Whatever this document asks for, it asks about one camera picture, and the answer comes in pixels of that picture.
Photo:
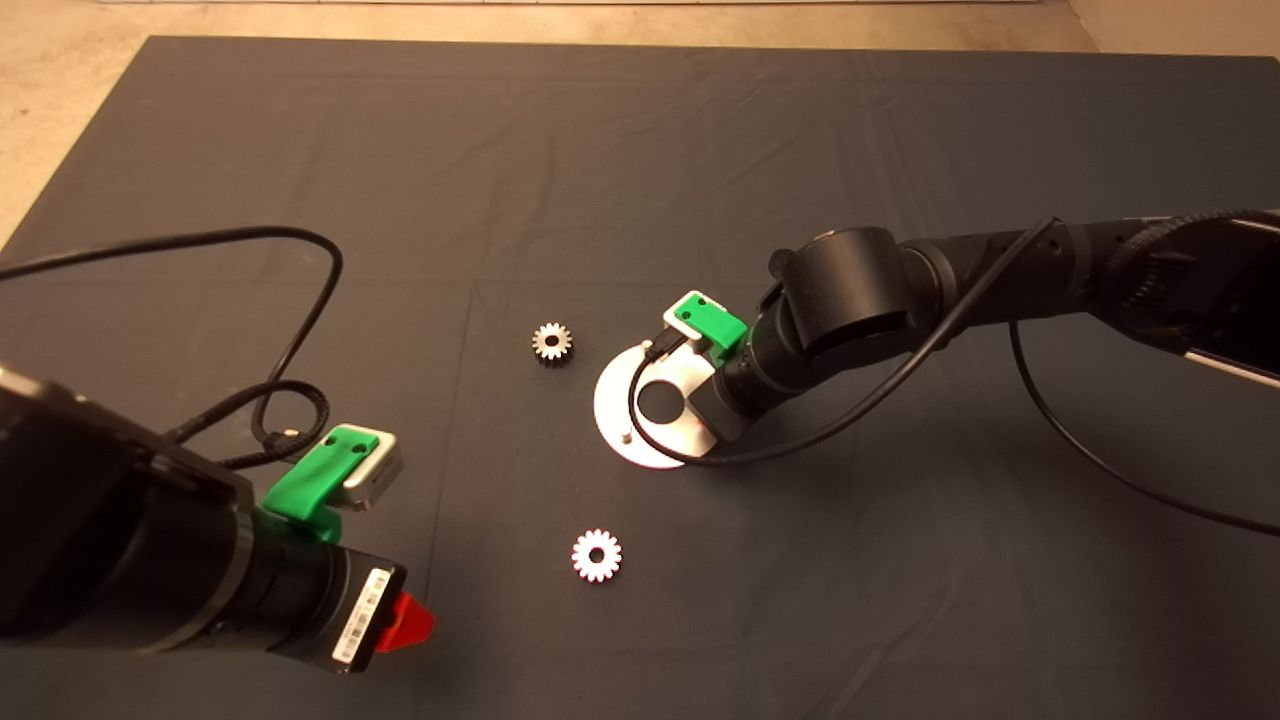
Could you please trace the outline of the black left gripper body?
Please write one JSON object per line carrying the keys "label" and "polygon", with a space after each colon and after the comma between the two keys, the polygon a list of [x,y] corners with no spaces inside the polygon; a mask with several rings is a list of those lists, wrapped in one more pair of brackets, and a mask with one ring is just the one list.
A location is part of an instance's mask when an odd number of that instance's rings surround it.
{"label": "black left gripper body", "polygon": [[285,657],[326,673],[362,673],[390,626],[407,570],[357,550],[329,548],[328,556],[320,600],[310,603],[310,615],[285,642]]}

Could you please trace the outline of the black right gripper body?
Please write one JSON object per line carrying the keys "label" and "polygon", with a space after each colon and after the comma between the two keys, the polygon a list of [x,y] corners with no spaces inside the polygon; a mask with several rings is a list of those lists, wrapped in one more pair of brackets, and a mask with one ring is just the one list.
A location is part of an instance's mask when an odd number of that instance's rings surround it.
{"label": "black right gripper body", "polygon": [[732,396],[718,372],[690,393],[690,410],[721,443],[740,441],[762,416]]}

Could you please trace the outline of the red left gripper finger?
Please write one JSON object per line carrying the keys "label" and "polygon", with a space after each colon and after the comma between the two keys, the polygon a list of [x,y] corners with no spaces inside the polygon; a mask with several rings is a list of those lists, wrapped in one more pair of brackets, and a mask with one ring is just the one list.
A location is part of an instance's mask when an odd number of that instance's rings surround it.
{"label": "red left gripper finger", "polygon": [[411,593],[399,592],[390,606],[388,619],[381,624],[376,653],[392,653],[398,650],[425,643],[433,634],[436,619]]}

